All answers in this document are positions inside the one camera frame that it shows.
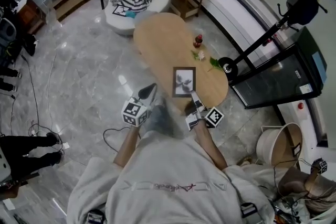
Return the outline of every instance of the person's leg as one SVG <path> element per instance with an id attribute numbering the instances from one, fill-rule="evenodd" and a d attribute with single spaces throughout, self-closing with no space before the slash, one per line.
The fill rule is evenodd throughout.
<path id="1" fill-rule="evenodd" d="M 173 135 L 173 120 L 168 113 L 166 100 L 163 97 L 158 98 L 155 102 L 155 107 L 148 119 L 148 123 L 146 123 L 146 130 L 148 132 L 157 131 L 169 136 Z"/>
<path id="2" fill-rule="evenodd" d="M 7 67 L 0 67 L 0 76 L 7 76 L 7 77 L 18 77 L 19 72 Z"/>
<path id="3" fill-rule="evenodd" d="M 0 89 L 4 91 L 15 91 L 16 87 L 12 84 L 6 83 L 3 80 L 0 80 Z"/>
<path id="4" fill-rule="evenodd" d="M 58 139 L 51 136 L 5 136 L 0 137 L 0 146 L 5 156 L 9 154 L 22 156 L 28 154 L 33 149 L 41 146 L 48 147 L 58 143 Z"/>
<path id="5" fill-rule="evenodd" d="M 54 164 L 59 163 L 61 161 L 61 158 L 61 152 L 47 153 L 41 158 L 17 158 L 15 162 L 9 162 L 10 168 L 12 170 L 11 176 L 13 177 L 13 179 L 18 180 L 24 176 L 31 174 L 36 170 L 47 166 L 53 166 Z"/>

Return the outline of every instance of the red bottle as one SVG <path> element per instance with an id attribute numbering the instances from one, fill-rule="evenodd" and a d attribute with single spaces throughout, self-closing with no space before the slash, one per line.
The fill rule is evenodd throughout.
<path id="1" fill-rule="evenodd" d="M 203 42 L 202 35 L 198 35 L 194 41 L 194 47 L 199 48 Z"/>

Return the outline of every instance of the marble floor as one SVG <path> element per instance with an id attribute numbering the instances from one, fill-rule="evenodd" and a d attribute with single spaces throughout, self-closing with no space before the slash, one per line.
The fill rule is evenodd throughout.
<path id="1" fill-rule="evenodd" d="M 188 19 L 195 35 L 203 34 L 204 44 L 214 57 L 236 57 L 237 51 L 227 38 L 205 15 Z M 48 24 L 38 33 L 36 53 L 28 59 L 38 104 L 39 122 L 60 134 L 64 143 L 65 159 L 59 165 L 42 169 L 40 176 L 30 180 L 12 199 L 15 210 L 0 216 L 18 214 L 29 223 L 66 223 L 67 202 L 71 190 L 91 157 L 112 161 L 115 152 L 102 137 L 107 128 L 121 128 L 120 110 L 132 93 L 155 82 L 132 37 L 115 34 L 104 22 L 100 1 L 91 0 L 67 17 L 62 23 L 55 14 L 48 14 Z M 36 107 L 27 64 L 18 57 L 16 69 L 23 76 L 5 79 L 18 86 L 13 105 L 13 135 L 27 135 L 28 128 L 37 122 Z M 13 99 L 0 95 L 1 132 L 11 134 Z M 179 116 L 171 102 L 169 111 L 181 138 L 192 135 L 184 118 Z M 273 108 L 245 110 L 236 95 L 229 90 L 227 98 L 218 108 L 225 117 L 212 136 L 229 164 L 255 152 L 262 125 L 279 124 Z M 41 128 L 39 135 L 45 135 Z M 112 132 L 108 142 L 119 148 L 125 132 Z M 39 148 L 32 152 L 41 156 L 52 148 Z"/>

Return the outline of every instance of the wooden shelf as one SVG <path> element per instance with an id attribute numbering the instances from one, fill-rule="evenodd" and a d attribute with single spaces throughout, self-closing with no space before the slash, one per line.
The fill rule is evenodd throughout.
<path id="1" fill-rule="evenodd" d="M 195 15 L 198 12 L 198 4 L 193 0 L 172 0 L 171 8 L 179 16 L 185 12 L 185 18 Z"/>

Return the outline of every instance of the black cable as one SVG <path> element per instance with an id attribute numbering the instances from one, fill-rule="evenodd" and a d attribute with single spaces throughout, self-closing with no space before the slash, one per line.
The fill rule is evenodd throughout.
<path id="1" fill-rule="evenodd" d="M 117 152 L 118 153 L 118 151 L 114 148 L 114 147 L 112 147 L 109 143 L 107 143 L 107 141 L 106 141 L 106 138 L 105 138 L 105 134 L 106 134 L 106 132 L 107 131 L 117 131 L 117 132 L 120 132 L 120 131 L 122 131 L 122 130 L 124 130 L 124 129 L 130 129 L 128 126 L 126 126 L 126 127 L 123 127 L 123 128 L 121 128 L 121 129 L 114 129 L 114 128 L 109 128 L 109 129 L 106 129 L 104 132 L 103 132 L 103 139 L 104 139 L 104 141 L 105 141 L 105 143 L 111 148 L 111 149 L 113 149 L 115 152 Z"/>
<path id="2" fill-rule="evenodd" d="M 38 125 L 38 126 L 41 127 L 41 128 L 47 129 L 50 133 L 57 134 L 58 139 L 61 141 L 61 148 L 58 150 L 58 152 L 60 152 L 60 151 L 63 149 L 63 142 L 62 142 L 62 139 L 61 139 L 61 137 L 59 136 L 59 134 L 56 133 L 56 132 L 54 132 L 54 131 L 52 131 L 52 130 L 49 129 L 48 127 L 45 127 L 45 126 L 39 125 L 39 124 L 37 124 L 37 123 L 34 123 L 31 127 L 29 127 L 29 129 L 28 129 L 28 133 L 29 133 L 30 129 L 31 129 L 32 127 L 34 127 L 35 125 Z"/>
<path id="3" fill-rule="evenodd" d="M 13 99 L 15 99 L 15 96 L 12 95 L 12 94 L 5 94 L 5 93 L 2 93 L 2 92 L 0 92 L 0 94 L 5 95 L 5 96 L 9 96 L 9 97 L 12 97 Z"/>
<path id="4" fill-rule="evenodd" d="M 30 65 L 29 65 L 29 62 L 27 61 L 27 59 L 21 55 L 22 59 L 27 63 L 28 65 L 28 70 L 29 70 L 29 75 L 30 75 L 30 82 L 32 83 L 32 87 L 33 87 L 33 94 L 34 94 L 34 99 L 35 99 L 35 105 L 36 105 L 36 114 L 37 114 L 37 125 L 40 126 L 40 118 L 38 116 L 38 108 L 37 108 L 37 101 L 36 101 L 36 95 L 35 95 L 35 88 L 34 88 L 34 84 L 33 84 L 33 78 L 31 77 L 32 73 L 30 71 Z"/>
<path id="5" fill-rule="evenodd" d="M 265 186 L 262 186 L 262 185 L 259 185 L 258 187 L 262 187 L 262 188 L 268 189 L 268 188 L 266 188 Z"/>
<path id="6" fill-rule="evenodd" d="M 312 166 L 311 164 L 309 164 L 305 159 L 297 159 L 297 160 L 294 159 L 294 160 L 291 160 L 291 161 L 285 161 L 285 162 L 280 162 L 280 163 L 288 163 L 288 162 L 294 162 L 294 161 L 303 162 L 303 163 L 305 163 L 306 165 L 308 165 L 308 166 L 310 166 L 310 167 L 314 167 L 314 166 Z M 276 167 L 277 165 L 275 165 L 275 166 L 273 167 L 273 170 L 274 170 L 274 185 L 275 185 L 275 187 L 276 187 L 277 193 L 278 193 L 280 196 L 282 196 L 281 193 L 279 192 L 279 190 L 278 190 L 278 186 L 277 186 L 277 184 L 276 184 L 275 167 Z M 309 195 L 309 192 L 307 192 L 306 194 L 304 194 L 302 197 L 298 198 L 295 202 L 292 203 L 292 205 L 289 204 L 287 201 L 284 201 L 284 200 L 281 198 L 282 201 L 286 202 L 286 203 L 291 207 L 291 212 L 292 212 L 293 216 L 296 218 L 296 220 L 297 220 L 297 217 L 295 216 L 296 213 L 294 212 L 293 207 L 294 207 L 295 204 L 297 204 L 297 202 L 298 202 L 299 200 L 301 200 L 301 199 L 303 199 L 303 198 L 305 198 L 305 197 L 307 197 L 308 200 L 315 200 L 315 201 L 319 201 L 319 202 L 325 202 L 325 203 L 327 203 L 327 204 L 335 204 L 335 203 L 336 203 L 336 201 L 326 201 L 326 200 L 321 200 L 321 199 L 319 199 L 319 198 L 321 198 L 321 196 L 318 197 L 318 198 L 310 198 L 308 195 Z"/>
<path id="7" fill-rule="evenodd" d="M 11 124 L 11 125 L 10 125 L 10 126 L 11 126 L 11 127 L 10 127 L 10 134 L 11 134 L 12 136 L 13 136 L 13 130 L 12 130 L 13 106 L 14 106 L 15 101 L 16 101 L 16 99 L 14 99 L 14 101 L 13 101 L 13 104 L 12 104 L 12 112 L 11 112 L 11 117 L 10 117 L 10 120 L 11 120 L 11 121 L 10 121 L 10 122 L 11 122 L 11 123 L 10 123 L 10 124 Z"/>

